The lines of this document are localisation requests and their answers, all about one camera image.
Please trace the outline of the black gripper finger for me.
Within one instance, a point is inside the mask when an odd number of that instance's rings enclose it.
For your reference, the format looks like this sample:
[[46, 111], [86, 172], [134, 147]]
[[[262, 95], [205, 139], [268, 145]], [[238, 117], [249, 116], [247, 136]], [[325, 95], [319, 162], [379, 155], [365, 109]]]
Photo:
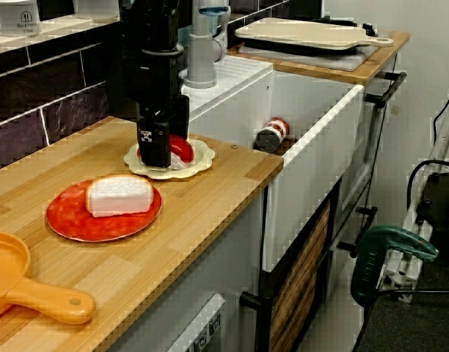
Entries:
[[138, 124], [137, 141], [144, 165], [164, 169], [171, 165], [168, 123]]
[[187, 139], [189, 132], [189, 97], [179, 95], [172, 107], [171, 134]]

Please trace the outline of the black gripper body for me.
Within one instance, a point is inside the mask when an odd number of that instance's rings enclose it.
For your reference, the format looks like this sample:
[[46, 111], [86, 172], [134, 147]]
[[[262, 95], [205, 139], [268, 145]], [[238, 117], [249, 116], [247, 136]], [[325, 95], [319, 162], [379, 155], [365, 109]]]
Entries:
[[149, 123], [168, 123], [171, 127], [172, 107], [184, 85], [180, 77], [182, 46], [169, 50], [142, 49], [136, 63], [136, 102], [139, 118]]

